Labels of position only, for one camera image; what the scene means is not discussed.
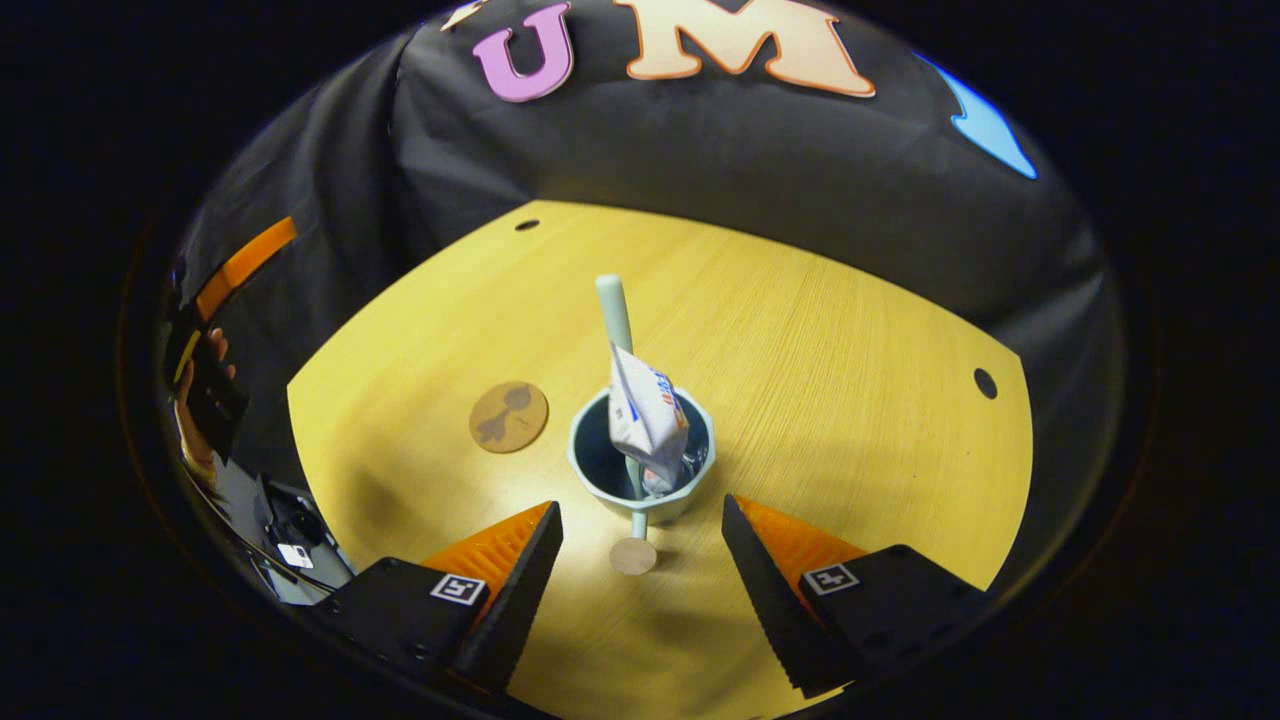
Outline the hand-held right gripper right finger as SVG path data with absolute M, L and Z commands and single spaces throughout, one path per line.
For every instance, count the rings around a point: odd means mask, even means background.
M 988 605 L 908 544 L 868 552 L 741 495 L 724 497 L 721 532 L 774 656 L 808 698 L 927 657 Z

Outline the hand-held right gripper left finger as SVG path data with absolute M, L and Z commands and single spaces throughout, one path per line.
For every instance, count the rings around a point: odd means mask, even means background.
M 337 639 L 416 682 L 506 692 L 563 542 L 545 501 L 421 562 L 384 557 L 317 605 Z

